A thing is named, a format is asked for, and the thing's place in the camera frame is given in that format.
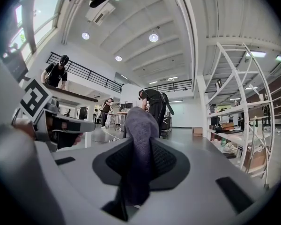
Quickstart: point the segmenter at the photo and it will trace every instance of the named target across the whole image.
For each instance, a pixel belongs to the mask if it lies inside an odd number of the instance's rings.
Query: cardboard box
[[[225,130],[233,130],[234,127],[225,127]]]
[[[203,136],[203,128],[194,127],[192,129],[193,136]]]
[[[233,122],[226,122],[222,124],[222,128],[229,128],[229,127],[234,127]]]
[[[247,150],[247,153],[246,153],[245,159],[244,159],[245,168],[249,167],[250,157],[251,157],[251,151]],[[265,162],[266,162],[266,150],[262,149],[262,150],[254,153],[254,155],[252,157],[250,169],[262,166]]]

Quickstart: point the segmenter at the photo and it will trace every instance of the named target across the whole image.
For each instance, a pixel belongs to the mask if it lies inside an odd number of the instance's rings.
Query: person wearing black shirt
[[[112,102],[113,102],[112,98],[109,98],[102,105],[102,110],[101,110],[101,112],[102,112],[101,128],[102,129],[106,129],[105,128],[105,123],[106,123],[106,120],[107,120],[108,112],[110,111],[110,109],[112,109]]]
[[[160,136],[166,111],[166,104],[163,103],[160,92],[154,89],[141,90],[139,91],[139,96],[142,99],[142,109],[146,110],[147,102],[149,102],[149,113],[157,121]]]
[[[68,61],[69,61],[69,57],[67,55],[63,55],[60,58],[59,63],[51,63],[42,73],[41,76],[42,83],[46,83],[53,87],[57,87],[59,81],[62,79],[62,85],[60,86],[60,89],[64,89],[67,80],[67,71],[65,69],[65,65],[67,64]]]

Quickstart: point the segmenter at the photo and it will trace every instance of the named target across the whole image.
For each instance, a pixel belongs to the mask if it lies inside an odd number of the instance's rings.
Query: black device
[[[225,134],[234,134],[234,133],[241,133],[241,132],[243,132],[243,130],[232,130],[232,131],[225,132]]]

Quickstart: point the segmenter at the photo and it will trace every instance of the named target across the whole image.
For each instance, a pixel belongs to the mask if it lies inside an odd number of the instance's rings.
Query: person
[[[159,136],[163,125],[163,119],[166,111],[166,104],[163,103],[160,92],[154,89],[139,91],[139,99],[142,99],[142,109],[146,110],[147,102],[149,102],[149,113],[155,118],[159,127]]]
[[[65,65],[68,61],[69,57],[67,55],[62,55],[59,63],[51,63],[42,73],[42,83],[46,83],[53,87],[58,87],[58,83],[62,79],[62,85],[60,86],[60,89],[65,89],[67,80],[67,70],[65,69]]]
[[[110,110],[113,109],[112,107],[112,102],[113,102],[113,99],[112,98],[109,98],[108,100],[106,100],[103,104],[102,104],[102,107],[101,107],[101,112],[102,112],[102,117],[101,117],[101,128],[102,129],[106,129],[105,127],[105,122],[107,120],[107,115],[108,115],[108,112]]]
[[[266,121],[268,121],[268,125],[271,126],[271,113],[270,113],[270,106],[269,105],[265,105],[262,107],[262,110],[263,110],[263,116],[267,116],[267,118],[262,118],[261,121],[262,121],[262,131],[266,128]]]
[[[99,119],[99,117],[98,117],[98,114],[99,114],[99,111],[98,111],[98,109],[96,109],[95,108],[95,111],[94,111],[94,113],[93,113],[93,117],[94,117],[94,121],[95,121],[95,123],[99,123],[100,122],[100,119]]]

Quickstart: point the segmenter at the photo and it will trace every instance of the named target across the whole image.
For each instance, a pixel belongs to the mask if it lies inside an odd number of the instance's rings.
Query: floor
[[[122,138],[123,132],[115,131],[113,128],[109,128],[105,131],[101,129],[100,124],[97,124],[96,129],[92,132],[92,144],[91,146],[104,146],[105,143],[108,143],[110,140],[113,140],[114,138]],[[172,132],[169,133],[168,137],[166,138],[173,143],[177,143],[177,146],[189,146],[192,144],[192,141],[197,139],[202,139],[202,137],[193,137],[192,135],[192,129],[191,128],[173,128]],[[72,149],[81,149],[85,147],[85,137],[82,138],[82,141],[71,148],[63,148],[59,151],[63,150],[72,150]],[[252,178],[255,182],[255,184],[259,187],[263,187],[264,185],[264,179],[261,179],[260,177]],[[271,164],[269,166],[268,171],[268,180],[267,183],[270,187],[277,184],[281,179],[281,133],[275,133],[275,143],[274,143],[274,149],[273,154],[271,158]]]

